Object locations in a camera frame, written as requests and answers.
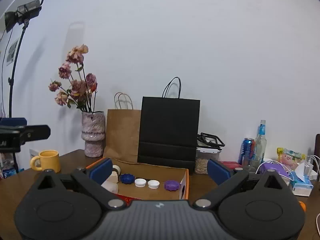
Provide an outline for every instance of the bag handle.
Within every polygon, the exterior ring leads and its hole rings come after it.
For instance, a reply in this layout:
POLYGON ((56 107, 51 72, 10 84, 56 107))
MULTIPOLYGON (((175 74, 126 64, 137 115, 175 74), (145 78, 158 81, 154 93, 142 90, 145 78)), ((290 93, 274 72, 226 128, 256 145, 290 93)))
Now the bag handle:
POLYGON ((181 93, 181 80, 179 77, 174 77, 169 84, 167 84, 167 86, 164 88, 163 92, 162 92, 162 98, 167 96, 167 92, 169 90, 169 88, 171 87, 170 84, 172 83, 172 81, 177 78, 179 80, 179 93, 178 93, 178 98, 180 98, 180 93, 181 93))
POLYGON ((130 96, 127 95, 126 93, 122 93, 122 92, 117 92, 117 93, 115 94, 114 98, 113 98, 113 100, 114 100, 114 102, 115 102, 115 107, 116 107, 116 109, 119 109, 118 106, 117 106, 117 102, 118 102, 118 104, 119 104, 120 109, 122 109, 121 104, 120 104, 120 96, 121 96, 121 95, 124 96, 124 98, 125 98, 125 103, 126 103, 127 109, 129 109, 127 97, 129 98, 129 100, 130 100, 130 102, 131 102, 131 108, 132 108, 132 110, 133 110, 133 103, 132 103, 132 100, 131 100, 130 96))

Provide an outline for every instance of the plastic bottle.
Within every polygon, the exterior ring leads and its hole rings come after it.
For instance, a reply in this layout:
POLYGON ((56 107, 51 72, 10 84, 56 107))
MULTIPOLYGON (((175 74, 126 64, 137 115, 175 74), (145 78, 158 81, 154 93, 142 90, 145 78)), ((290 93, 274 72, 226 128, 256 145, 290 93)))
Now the plastic bottle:
POLYGON ((259 160, 260 163, 262 163, 262 161, 263 161, 264 152, 265 152, 266 146, 267 146, 267 140, 266 140, 265 134, 266 134, 266 120, 261 120, 259 134, 258 134, 257 138, 255 139, 255 142, 256 142, 255 160, 259 160))

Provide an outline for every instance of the black paper bag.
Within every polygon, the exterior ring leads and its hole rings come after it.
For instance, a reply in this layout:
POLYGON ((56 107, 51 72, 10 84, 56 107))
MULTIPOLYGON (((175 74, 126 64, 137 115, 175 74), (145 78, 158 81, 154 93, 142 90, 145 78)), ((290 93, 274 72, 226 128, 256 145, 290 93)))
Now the black paper bag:
POLYGON ((200 100, 143 97, 138 162, 194 170, 200 100))

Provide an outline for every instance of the plush toy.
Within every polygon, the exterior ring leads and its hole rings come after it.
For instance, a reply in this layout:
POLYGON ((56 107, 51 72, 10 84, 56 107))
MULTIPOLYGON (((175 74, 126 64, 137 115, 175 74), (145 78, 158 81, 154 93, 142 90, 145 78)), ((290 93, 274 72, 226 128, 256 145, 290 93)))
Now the plush toy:
POLYGON ((281 154, 280 163, 286 166, 289 170, 295 170, 298 164, 288 154, 281 154))

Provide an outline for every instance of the light stand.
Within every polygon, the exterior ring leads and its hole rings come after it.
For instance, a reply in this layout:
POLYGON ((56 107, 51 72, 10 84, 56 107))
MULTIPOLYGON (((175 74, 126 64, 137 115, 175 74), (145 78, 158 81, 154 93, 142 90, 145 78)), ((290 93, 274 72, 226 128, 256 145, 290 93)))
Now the light stand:
MULTIPOLYGON (((15 56, 14 63, 13 63, 11 78, 8 78, 8 82, 9 82, 9 86, 10 86, 9 118, 12 117, 12 93, 13 93, 14 73, 16 71, 17 59, 18 59, 18 54, 19 54, 22 38, 24 36, 24 33, 26 32, 26 29, 29 26, 29 20, 34 17, 37 17, 39 15, 39 12, 41 11, 41 8, 42 8, 41 5, 42 5, 43 1, 44 0, 35 0, 30 3, 19 6, 15 12, 6 12, 4 14, 7 33, 14 27, 14 25, 16 23, 18 23, 19 25, 22 23, 24 24, 24 26, 22 28, 22 33, 21 33, 21 37, 19 40, 19 44, 17 47, 16 56, 15 56)), ((12 156, 13 156, 13 162, 14 162, 14 164, 13 164, 14 169, 16 170, 16 173, 18 173, 19 167, 18 167, 18 163, 17 163, 17 159, 16 159, 16 154, 13 152, 12 156)))
POLYGON ((22 34, 21 34, 21 37, 20 37, 20 40, 19 40, 19 44, 18 44, 18 47, 17 47, 16 57, 14 58, 11 78, 8 78, 8 82, 9 82, 9 86, 10 86, 10 92, 9 92, 9 118, 12 117, 12 91, 13 91, 14 73, 16 71, 17 59, 18 59, 18 54, 19 54, 22 38, 23 38, 23 35, 26 32, 26 29, 28 28, 28 26, 29 26, 29 19, 26 19, 24 21, 24 26, 22 28, 22 34))

